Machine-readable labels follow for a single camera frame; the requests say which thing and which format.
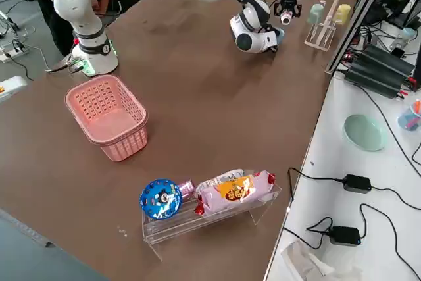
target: table surface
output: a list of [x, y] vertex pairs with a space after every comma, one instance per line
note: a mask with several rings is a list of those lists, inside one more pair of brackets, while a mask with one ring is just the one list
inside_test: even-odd
[[318, 1], [303, 0], [276, 55], [250, 55], [230, 37], [235, 1], [142, 0], [108, 35], [115, 74], [149, 111], [147, 147], [108, 160], [64, 104], [86, 78], [48, 74], [0, 105], [0, 207], [113, 280], [260, 280], [286, 194], [258, 226], [243, 214], [162, 243], [164, 263], [142, 240], [139, 194], [155, 178], [200, 182], [233, 168], [270, 170], [287, 188], [329, 80], [332, 53], [303, 44]]
[[[403, 113], [421, 92], [409, 95], [404, 101], [390, 100], [381, 95], [370, 95], [385, 113], [388, 122], [405, 153], [410, 157], [418, 147], [420, 131], [408, 132], [399, 127], [397, 117]], [[377, 120], [386, 130], [387, 144], [379, 152], [365, 152], [350, 144], [343, 135], [342, 126], [349, 115], [364, 114]], [[334, 78], [330, 82], [326, 100], [311, 141], [303, 172], [313, 177], [343, 178], [346, 174], [369, 177], [377, 188], [393, 188], [408, 203], [421, 207], [420, 177], [399, 150], [380, 112], [369, 98], [357, 87]], [[418, 237], [421, 225], [420, 211], [401, 203], [392, 192], [372, 192], [362, 195], [343, 190], [337, 182], [312, 181], [300, 178], [295, 200], [285, 222], [312, 245], [318, 245], [320, 235], [305, 231], [306, 227], [324, 217], [332, 217], [335, 225], [352, 226], [363, 233], [363, 221], [359, 205], [367, 203], [385, 212], [392, 219], [398, 234], [399, 253], [421, 274], [418, 260], [421, 250]], [[358, 247], [332, 245], [325, 238], [318, 258], [338, 271], [345, 272], [355, 266], [362, 270], [361, 281], [369, 280], [417, 280], [415, 275], [396, 256], [393, 231], [387, 219], [365, 208], [368, 233]], [[288, 232], [281, 235], [277, 245], [268, 281], [295, 280], [282, 258], [282, 251], [296, 240]]]

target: white plastic bag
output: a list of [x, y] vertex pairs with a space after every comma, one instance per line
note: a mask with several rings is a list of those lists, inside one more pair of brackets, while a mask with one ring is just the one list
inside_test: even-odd
[[320, 261], [310, 249], [297, 240], [282, 252], [283, 266], [288, 269], [288, 281], [361, 281], [362, 273], [356, 267], [337, 271]]

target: person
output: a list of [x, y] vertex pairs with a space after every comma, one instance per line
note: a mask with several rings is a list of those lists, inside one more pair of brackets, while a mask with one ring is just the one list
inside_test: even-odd
[[[124, 13], [139, 0], [92, 0], [92, 8], [98, 15], [107, 11]], [[73, 45], [73, 28], [71, 24], [62, 19], [54, 10], [53, 0], [38, 0], [45, 22], [50, 28], [53, 41], [57, 49], [67, 56]]]

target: brown table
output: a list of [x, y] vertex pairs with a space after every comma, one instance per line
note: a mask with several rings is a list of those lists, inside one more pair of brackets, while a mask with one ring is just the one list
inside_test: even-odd
[[[143, 0], [108, 34], [115, 74], [149, 111], [148, 146], [110, 161], [64, 104], [86, 79], [47, 75], [0, 106], [0, 208], [113, 280], [261, 280], [289, 201], [285, 172], [303, 161], [329, 80], [332, 53], [303, 44], [318, 1], [303, 0], [276, 55], [253, 55], [231, 39], [234, 0]], [[258, 226], [242, 214], [164, 242], [161, 263], [142, 240], [144, 186], [233, 168], [275, 172], [283, 194]]]

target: blue round snack package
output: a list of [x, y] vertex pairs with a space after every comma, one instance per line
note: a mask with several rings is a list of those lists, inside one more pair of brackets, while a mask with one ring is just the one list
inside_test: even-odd
[[169, 179], [156, 179], [140, 195], [140, 207], [148, 217], [164, 220], [177, 213], [182, 204], [179, 187]]

